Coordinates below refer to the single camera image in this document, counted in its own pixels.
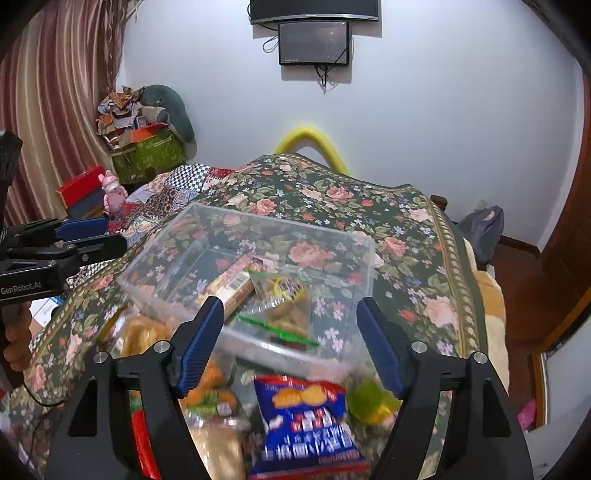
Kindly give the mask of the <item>left hand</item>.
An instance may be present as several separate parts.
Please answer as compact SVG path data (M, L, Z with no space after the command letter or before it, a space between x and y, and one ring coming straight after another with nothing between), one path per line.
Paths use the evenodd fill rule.
M30 303L25 302L20 305L17 319L5 331L9 344L4 349L4 358L15 372L24 372L31 362L31 322Z

